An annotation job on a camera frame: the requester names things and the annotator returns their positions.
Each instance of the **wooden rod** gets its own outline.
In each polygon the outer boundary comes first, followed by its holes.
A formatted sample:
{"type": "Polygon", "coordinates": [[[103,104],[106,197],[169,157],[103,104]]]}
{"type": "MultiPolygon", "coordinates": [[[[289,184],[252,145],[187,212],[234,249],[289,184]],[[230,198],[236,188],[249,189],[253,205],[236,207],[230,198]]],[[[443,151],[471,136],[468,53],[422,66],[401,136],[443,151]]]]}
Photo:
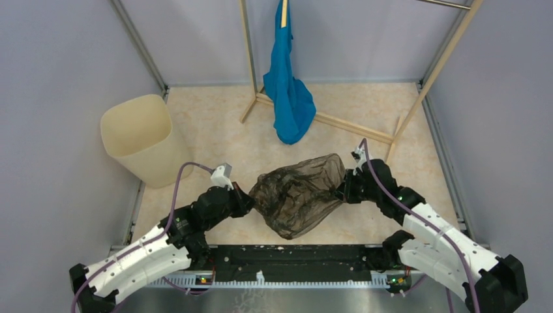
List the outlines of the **wooden rod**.
{"type": "Polygon", "coordinates": [[[246,10],[246,0],[238,0],[240,3],[240,13],[242,16],[242,32],[244,33],[244,43],[246,44],[246,56],[248,57],[248,66],[250,68],[250,82],[252,84],[253,95],[259,92],[256,78],[256,67],[254,65],[254,54],[252,52],[252,39],[250,37],[250,26],[248,23],[248,11],[246,10]]]}
{"type": "Polygon", "coordinates": [[[282,15],[280,15],[280,28],[286,27],[288,17],[288,0],[282,0],[282,15]]]}
{"type": "Polygon", "coordinates": [[[413,106],[409,110],[409,114],[407,114],[407,117],[405,118],[405,121],[401,123],[400,128],[398,129],[396,135],[394,136],[393,142],[397,142],[401,135],[403,135],[403,132],[405,131],[405,128],[415,115],[415,112],[419,109],[419,107],[422,105],[423,100],[425,99],[426,95],[428,94],[428,91],[432,87],[432,84],[436,81],[436,78],[438,77],[438,74],[443,69],[443,66],[451,56],[451,53],[453,53],[453,50],[457,46],[457,43],[459,43],[459,40],[461,39],[463,33],[469,26],[470,22],[472,21],[472,18],[482,5],[483,0],[474,0],[472,3],[472,6],[470,7],[470,10],[467,11],[465,17],[461,21],[461,24],[455,31],[455,34],[453,34],[453,37],[451,37],[451,40],[445,47],[445,50],[443,51],[442,55],[440,56],[440,59],[438,59],[438,62],[436,63],[436,67],[434,67],[434,70],[432,70],[432,73],[430,73],[430,76],[428,77],[428,80],[426,81],[425,85],[423,86],[423,90],[421,90],[421,93],[419,93],[419,96],[417,97],[417,100],[415,100],[415,103],[413,103],[413,106]]]}
{"type": "MultiPolygon", "coordinates": [[[[399,130],[399,126],[401,126],[401,122],[403,122],[403,115],[399,115],[398,123],[396,125],[396,131],[394,134],[397,134],[397,131],[399,130]]],[[[396,143],[392,142],[390,144],[390,149],[388,150],[388,154],[386,155],[386,164],[390,165],[390,158],[394,154],[395,150],[396,150],[396,143]]]]}
{"type": "MultiPolygon", "coordinates": [[[[258,93],[257,101],[259,103],[267,104],[270,106],[274,105],[273,101],[271,101],[271,99],[267,95],[264,95],[262,93],[258,93]]],[[[344,119],[339,119],[325,113],[317,112],[314,119],[315,121],[325,123],[327,125],[331,125],[343,130],[347,130],[348,132],[353,132],[354,134],[362,135],[364,137],[377,140],[379,142],[390,144],[393,141],[393,137],[386,133],[379,132],[377,130],[367,128],[352,122],[348,122],[344,119]]]]}
{"type": "Polygon", "coordinates": [[[250,115],[250,112],[252,111],[252,109],[254,108],[254,105],[257,101],[257,98],[254,97],[251,101],[250,101],[250,104],[248,104],[248,106],[246,107],[246,109],[244,110],[244,112],[242,113],[242,116],[240,116],[240,123],[244,124],[244,122],[246,121],[246,119],[248,118],[248,115],[250,115]]]}

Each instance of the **wooden clothes rack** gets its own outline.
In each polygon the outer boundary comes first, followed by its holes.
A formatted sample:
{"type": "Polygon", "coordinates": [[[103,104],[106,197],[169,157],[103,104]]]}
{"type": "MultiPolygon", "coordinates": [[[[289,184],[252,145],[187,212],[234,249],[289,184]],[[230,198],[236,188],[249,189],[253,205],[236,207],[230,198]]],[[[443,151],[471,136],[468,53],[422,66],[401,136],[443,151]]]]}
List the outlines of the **wooden clothes rack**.
{"type": "MultiPolygon", "coordinates": [[[[332,115],[328,115],[322,112],[317,111],[317,114],[315,115],[315,121],[319,121],[321,123],[325,123],[328,125],[331,125],[333,127],[341,128],[343,130],[347,130],[348,132],[353,132],[355,134],[362,135],[364,137],[377,140],[379,142],[387,143],[390,145],[390,148],[388,150],[388,154],[386,156],[386,162],[389,161],[390,157],[394,153],[396,144],[398,140],[401,138],[401,135],[405,132],[405,128],[415,115],[415,112],[421,107],[423,100],[425,99],[426,95],[428,94],[428,91],[432,87],[432,84],[436,81],[436,78],[438,77],[438,74],[441,72],[443,66],[453,53],[453,50],[455,49],[457,43],[461,39],[461,36],[464,34],[465,30],[469,26],[470,22],[472,21],[473,17],[475,16],[476,12],[482,5],[483,0],[473,0],[470,7],[459,5],[456,3],[449,3],[445,1],[440,0],[417,0],[422,1],[426,3],[432,3],[436,5],[443,5],[447,7],[453,7],[453,8],[459,8],[462,10],[466,10],[467,13],[463,17],[461,23],[455,30],[453,36],[447,43],[443,53],[440,55],[440,58],[438,59],[438,62],[436,63],[436,66],[432,69],[432,72],[428,76],[428,80],[425,82],[423,88],[421,89],[421,92],[419,93],[419,96],[417,97],[417,100],[413,103],[411,106],[411,109],[409,110],[409,113],[405,117],[405,119],[402,118],[400,115],[398,119],[398,124],[396,126],[395,133],[393,135],[386,134],[384,132],[380,132],[378,130],[374,130],[368,127],[365,127],[363,125],[358,125],[343,119],[339,119],[337,117],[334,117],[332,115]]],[[[252,56],[252,42],[250,38],[250,28],[248,24],[248,14],[246,10],[246,0],[239,0],[240,4],[240,11],[242,15],[242,28],[244,32],[244,38],[246,43],[246,54],[248,57],[248,64],[250,67],[250,81],[252,86],[252,100],[248,104],[248,106],[245,108],[244,112],[242,113],[242,116],[240,116],[240,123],[244,123],[246,121],[246,118],[252,111],[252,108],[257,102],[273,105],[273,102],[271,99],[263,93],[264,87],[259,88],[257,84],[256,79],[256,70],[254,66],[254,59],[252,56]]],[[[282,18],[280,22],[281,28],[286,27],[287,23],[287,11],[288,11],[288,0],[283,0],[282,3],[282,18]]]]}

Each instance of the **white bracket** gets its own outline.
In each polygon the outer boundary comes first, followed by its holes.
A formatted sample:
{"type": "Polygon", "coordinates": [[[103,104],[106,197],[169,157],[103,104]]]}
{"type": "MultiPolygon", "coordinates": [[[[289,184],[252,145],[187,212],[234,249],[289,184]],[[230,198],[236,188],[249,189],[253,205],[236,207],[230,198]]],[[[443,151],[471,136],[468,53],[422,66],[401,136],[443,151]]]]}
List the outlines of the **white bracket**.
{"type": "Polygon", "coordinates": [[[406,241],[399,250],[401,262],[424,272],[464,299],[467,295],[462,285],[468,279],[459,255],[444,235],[451,238],[459,247],[475,281],[481,278],[481,269],[489,271],[497,265],[498,255],[466,237],[437,214],[429,204],[420,203],[412,211],[436,225],[440,232],[436,232],[413,215],[405,215],[403,228],[416,239],[406,241]]]}
{"type": "Polygon", "coordinates": [[[231,171],[232,166],[227,163],[217,166],[213,174],[211,174],[211,182],[215,186],[228,187],[230,190],[233,190],[234,187],[232,186],[232,182],[230,181],[231,171]]]}
{"type": "Polygon", "coordinates": [[[94,294],[99,297],[106,297],[117,289],[119,293],[115,296],[115,303],[118,304],[136,290],[158,278],[180,269],[189,268],[192,260],[188,258],[188,250],[185,247],[177,249],[174,245],[168,244],[166,242],[167,234],[148,245],[144,245],[146,241],[160,235],[163,231],[163,228],[155,226],[142,238],[131,243],[117,254],[89,265],[87,278],[104,264],[115,260],[115,264],[90,281],[89,286],[96,288],[94,294]],[[140,246],[140,248],[124,258],[118,258],[135,246],[140,246]]]}

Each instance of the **metal corner post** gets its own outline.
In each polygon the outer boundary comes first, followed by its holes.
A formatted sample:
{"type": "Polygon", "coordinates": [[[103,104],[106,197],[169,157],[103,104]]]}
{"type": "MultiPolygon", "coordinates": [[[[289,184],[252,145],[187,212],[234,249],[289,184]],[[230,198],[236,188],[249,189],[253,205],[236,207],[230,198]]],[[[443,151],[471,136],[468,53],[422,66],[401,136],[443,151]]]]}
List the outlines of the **metal corner post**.
{"type": "Polygon", "coordinates": [[[146,69],[148,70],[152,78],[156,81],[156,84],[161,90],[162,95],[165,95],[167,93],[168,86],[163,80],[163,77],[161,76],[159,69],[155,65],[153,58],[146,49],[146,45],[142,41],[142,38],[140,38],[140,34],[132,23],[132,20],[130,19],[127,10],[125,9],[125,6],[123,6],[121,0],[108,0],[108,2],[110,3],[113,11],[117,14],[117,17],[123,24],[123,28],[125,28],[125,32],[127,33],[129,40],[138,52],[138,55],[146,66],[146,69]]]}

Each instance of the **metal rod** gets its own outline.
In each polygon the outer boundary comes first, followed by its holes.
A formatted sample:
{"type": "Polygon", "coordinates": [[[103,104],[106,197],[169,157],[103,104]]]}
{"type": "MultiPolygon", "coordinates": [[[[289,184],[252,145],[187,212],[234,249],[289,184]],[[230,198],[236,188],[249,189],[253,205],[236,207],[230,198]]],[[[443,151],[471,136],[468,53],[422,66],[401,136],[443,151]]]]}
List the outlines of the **metal rod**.
{"type": "Polygon", "coordinates": [[[438,63],[436,63],[436,67],[434,67],[434,70],[432,70],[432,73],[428,77],[428,81],[425,82],[425,85],[421,89],[421,92],[419,93],[419,96],[417,97],[417,100],[415,100],[415,103],[413,103],[413,106],[409,110],[409,113],[407,114],[407,117],[405,118],[405,121],[401,124],[400,128],[398,129],[397,133],[395,134],[393,142],[397,142],[399,138],[401,138],[401,135],[405,131],[405,128],[415,115],[415,112],[417,109],[419,109],[422,104],[423,100],[425,99],[426,95],[428,94],[428,91],[430,90],[430,87],[432,87],[432,84],[436,81],[436,78],[438,77],[438,74],[443,69],[443,66],[453,53],[453,50],[459,43],[459,40],[463,36],[465,30],[469,26],[470,22],[472,21],[472,18],[482,5],[483,0],[474,0],[472,3],[472,10],[468,11],[467,14],[463,17],[463,20],[457,30],[455,31],[455,34],[453,37],[451,37],[451,40],[445,47],[445,50],[443,51],[443,54],[441,55],[440,59],[438,60],[438,63]]]}
{"type": "Polygon", "coordinates": [[[163,77],[161,77],[159,69],[155,65],[152,56],[146,49],[144,41],[142,41],[142,38],[140,38],[138,31],[136,30],[134,24],[132,23],[132,20],[128,16],[127,10],[121,3],[121,0],[109,0],[109,2],[112,5],[113,11],[117,14],[117,17],[123,24],[123,28],[125,28],[125,32],[127,32],[128,38],[138,52],[138,55],[146,66],[146,69],[148,70],[152,78],[156,81],[162,93],[165,93],[167,91],[167,84],[163,80],[163,77]]]}
{"type": "Polygon", "coordinates": [[[443,5],[445,7],[461,8],[463,10],[470,10],[470,7],[467,7],[466,5],[459,5],[457,3],[451,3],[451,2],[447,2],[447,1],[440,1],[440,0],[417,0],[417,1],[432,3],[433,5],[443,5]]]}

